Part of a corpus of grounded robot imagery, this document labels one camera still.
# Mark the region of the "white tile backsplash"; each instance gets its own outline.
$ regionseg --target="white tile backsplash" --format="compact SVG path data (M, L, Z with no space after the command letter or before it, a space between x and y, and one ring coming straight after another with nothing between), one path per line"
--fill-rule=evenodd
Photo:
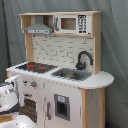
M35 35L33 36L34 61L52 65L75 67L78 54L81 51L89 52L93 57L93 38ZM89 58L82 55L81 62L86 62L86 70L92 71Z

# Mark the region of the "stove burner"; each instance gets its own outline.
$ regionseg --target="stove burner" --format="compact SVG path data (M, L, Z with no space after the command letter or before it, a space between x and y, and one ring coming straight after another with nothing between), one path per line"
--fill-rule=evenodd
M32 71L32 72L46 73L46 72L48 72L48 71L50 71L56 67L57 66L30 62L30 63L21 65L21 66L16 67L16 68L22 69L22 70L27 70L27 71Z

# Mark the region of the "toy sink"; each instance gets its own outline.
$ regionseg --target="toy sink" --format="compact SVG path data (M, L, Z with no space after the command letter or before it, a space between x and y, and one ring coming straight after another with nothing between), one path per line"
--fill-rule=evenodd
M69 80L76 80L76 81L83 81L88 77L90 77L91 75L92 73L88 71L69 69L69 68L62 68L52 73L52 76L69 79Z

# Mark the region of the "gray backdrop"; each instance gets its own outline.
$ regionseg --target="gray backdrop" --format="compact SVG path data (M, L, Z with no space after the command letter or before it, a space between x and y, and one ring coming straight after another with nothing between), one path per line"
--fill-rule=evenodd
M8 66L7 50L6 50L6 35L5 35L5 19L2 0L0 0L0 83L7 78L6 68Z
M127 0L4 0L12 65L24 62L24 35L19 13L103 11L102 70L115 82L106 88L106 121L128 128L128 1Z

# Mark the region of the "cabinet handle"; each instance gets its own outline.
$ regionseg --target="cabinet handle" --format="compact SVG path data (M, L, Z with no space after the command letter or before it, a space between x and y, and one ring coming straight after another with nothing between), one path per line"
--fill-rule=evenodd
M49 120L51 120L51 115L49 114L49 109L50 109L50 102L47 103L47 117Z
M57 27L58 17L55 18L55 30L59 31L59 28Z

